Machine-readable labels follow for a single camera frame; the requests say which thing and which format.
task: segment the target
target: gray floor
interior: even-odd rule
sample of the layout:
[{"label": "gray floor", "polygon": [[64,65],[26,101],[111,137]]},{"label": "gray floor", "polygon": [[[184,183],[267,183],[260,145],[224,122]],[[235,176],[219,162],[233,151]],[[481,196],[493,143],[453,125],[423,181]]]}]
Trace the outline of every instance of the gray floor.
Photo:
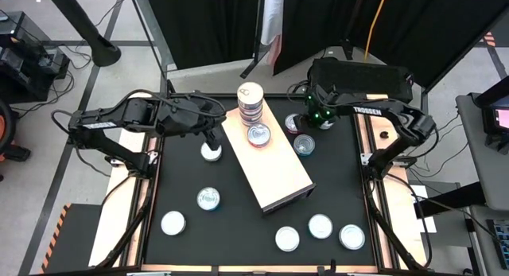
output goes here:
[{"label": "gray floor", "polygon": [[[92,21],[97,22],[116,0],[78,0]],[[0,8],[5,11],[23,10],[36,24],[54,40],[79,40],[80,36],[61,15],[49,0],[0,0]],[[104,33],[110,16],[99,26]],[[144,41],[139,20],[134,14],[130,1],[124,3],[112,33],[112,40]],[[115,104],[128,91],[135,88],[146,88],[157,91],[160,83],[155,59],[149,47],[124,47],[122,59],[110,67],[101,68],[91,94],[88,108],[109,107]],[[502,62],[509,66],[509,49],[496,49]],[[328,53],[342,58],[340,49],[329,49]],[[69,53],[77,65],[83,64],[80,56]],[[355,51],[360,60],[362,53]],[[268,92],[284,92],[292,83],[303,80],[312,59],[302,62],[272,77],[270,66],[260,64],[248,77],[259,82]],[[249,64],[249,60],[213,67],[189,69],[169,73],[177,91],[199,89],[207,92],[226,92],[235,90],[243,80],[240,72]],[[17,141],[30,148],[32,157],[25,163],[3,162],[0,171],[6,179],[0,183],[0,270],[3,275],[15,275],[25,257],[27,246],[33,235],[43,203],[55,175],[56,167],[64,149],[66,136],[50,121],[49,113],[54,109],[74,111],[89,81],[92,65],[85,69],[71,70],[75,77],[74,90],[62,97],[54,105],[42,107],[28,114],[19,122]],[[487,49],[474,48],[429,94],[429,110],[439,126],[456,115],[454,98],[470,91],[484,91],[498,81],[499,75],[494,68]],[[63,88],[68,82],[56,82],[57,88]],[[119,131],[112,131],[109,136],[118,139]],[[466,139],[461,127],[446,136],[438,147],[429,155],[427,161],[431,171],[438,169],[449,156],[455,154]],[[83,152],[90,162],[108,171],[108,164],[101,154]],[[460,182],[463,185],[476,181],[476,173],[468,150],[451,160],[441,173],[430,181]],[[44,229],[39,244],[32,273],[39,271],[49,239],[57,222],[62,206],[66,203],[99,204],[104,197],[107,178],[91,171],[77,160],[73,153],[69,160],[60,190],[56,195],[49,221]],[[469,266],[466,250],[458,247],[434,247],[432,267],[444,272],[461,272]]]}]

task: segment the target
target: wooden table frame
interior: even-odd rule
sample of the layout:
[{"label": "wooden table frame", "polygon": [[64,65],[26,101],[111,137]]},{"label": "wooden table frame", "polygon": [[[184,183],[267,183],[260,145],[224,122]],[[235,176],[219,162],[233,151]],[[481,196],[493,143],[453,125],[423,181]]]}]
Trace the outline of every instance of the wooden table frame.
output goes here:
[{"label": "wooden table frame", "polygon": [[[368,95],[369,99],[379,99],[386,97],[385,95]],[[362,149],[364,153],[371,152],[371,147],[385,148],[389,146],[396,138],[397,134],[392,124],[381,117],[364,117],[363,115],[357,115],[356,124],[358,125],[358,132],[360,134],[360,140],[362,140]],[[386,131],[389,133],[389,138],[380,138],[380,133]],[[144,134],[131,133],[123,130],[120,136],[119,143],[126,148],[134,151],[141,152],[144,149],[157,150],[161,147],[161,142],[153,138],[146,140]],[[406,171],[403,168],[392,168],[390,173],[397,177],[401,177],[403,180],[406,179]],[[125,167],[121,166],[113,168],[111,172],[111,179],[108,185],[107,191],[109,192],[115,187],[121,180],[127,177],[127,171]],[[92,249],[89,266],[97,265],[104,258],[110,250],[118,242],[123,232],[127,227],[127,223],[133,214],[141,207],[145,196],[146,189],[148,187],[148,180],[136,180],[131,178],[125,183],[119,190],[110,196],[108,202],[105,203],[102,211],[101,218],[99,220],[99,226],[96,232],[94,241],[94,247]],[[396,180],[386,177],[383,182],[383,189],[385,194],[381,193],[378,189],[374,192],[375,202],[379,206],[379,209],[383,210],[384,202],[388,208],[390,215],[390,223],[394,230],[394,233],[399,237],[405,248],[414,256],[417,262],[424,264],[426,261],[424,247],[422,245],[421,234],[418,230],[417,217],[414,211],[413,198],[410,195],[408,188]],[[136,232],[134,233],[132,240],[122,257],[117,260],[115,266],[118,266],[120,261],[125,266],[138,265],[141,260],[139,257],[140,248],[143,246],[144,235],[149,230],[149,221],[141,223]],[[393,263],[401,263],[402,269],[404,264],[400,259],[394,259],[391,257],[390,246],[387,243],[387,237],[383,234],[382,229],[378,227],[379,237],[379,249],[381,252],[381,263],[379,266],[385,268],[395,268]],[[219,266],[219,272],[296,272],[296,273],[316,273],[317,267],[323,266],[328,269],[327,265],[315,265],[315,266]],[[189,271],[189,272],[211,272],[212,266],[179,266],[179,265],[153,265],[153,264],[142,264],[142,270],[147,271]],[[357,273],[375,273],[378,272],[377,266],[337,266],[336,272],[357,272]]]}]

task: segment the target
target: wooden block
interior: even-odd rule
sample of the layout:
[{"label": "wooden block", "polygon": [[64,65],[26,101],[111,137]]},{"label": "wooden block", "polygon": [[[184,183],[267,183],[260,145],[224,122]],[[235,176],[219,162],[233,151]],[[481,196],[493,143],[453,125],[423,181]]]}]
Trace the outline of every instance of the wooden block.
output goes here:
[{"label": "wooden block", "polygon": [[247,126],[239,109],[227,113],[223,128],[263,212],[307,197],[316,186],[293,151],[278,121],[263,100],[262,123],[270,129],[270,142],[263,148],[247,140]]}]

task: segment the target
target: orange cable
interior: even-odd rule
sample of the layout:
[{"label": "orange cable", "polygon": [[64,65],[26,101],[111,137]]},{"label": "orange cable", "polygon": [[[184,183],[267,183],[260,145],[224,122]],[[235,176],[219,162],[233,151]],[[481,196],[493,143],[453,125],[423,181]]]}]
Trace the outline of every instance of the orange cable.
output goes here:
[{"label": "orange cable", "polygon": [[369,35],[367,36],[367,43],[366,43],[366,51],[364,52],[364,62],[367,60],[367,54],[369,53],[369,44],[371,42],[371,35],[373,34],[373,29],[376,24],[376,20],[379,18],[380,10],[382,10],[383,2],[385,0],[381,0],[379,4],[379,8],[376,10],[375,17],[373,18],[373,22],[371,23],[371,28],[369,29]]}]

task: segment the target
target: black curtain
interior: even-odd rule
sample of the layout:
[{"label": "black curtain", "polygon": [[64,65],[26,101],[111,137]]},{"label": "black curtain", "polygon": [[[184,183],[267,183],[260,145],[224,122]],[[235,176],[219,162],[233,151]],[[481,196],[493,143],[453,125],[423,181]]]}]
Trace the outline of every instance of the black curtain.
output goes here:
[{"label": "black curtain", "polygon": [[[302,0],[285,0],[282,53],[274,74],[326,46],[338,45],[355,0],[322,1],[321,5],[310,5]],[[343,17],[334,5],[345,3]],[[349,36],[354,46],[364,49],[379,3],[364,0]],[[509,0],[386,0],[371,38],[370,53],[387,64],[407,67],[419,85],[430,89],[494,25],[508,5]],[[323,24],[291,18],[304,10],[315,13],[314,21],[331,15],[333,18]],[[312,44],[297,41],[296,24],[311,26],[308,33],[299,33],[316,34],[314,40],[309,40]]]},{"label": "black curtain", "polygon": [[250,59],[258,0],[149,0],[179,69]]}]

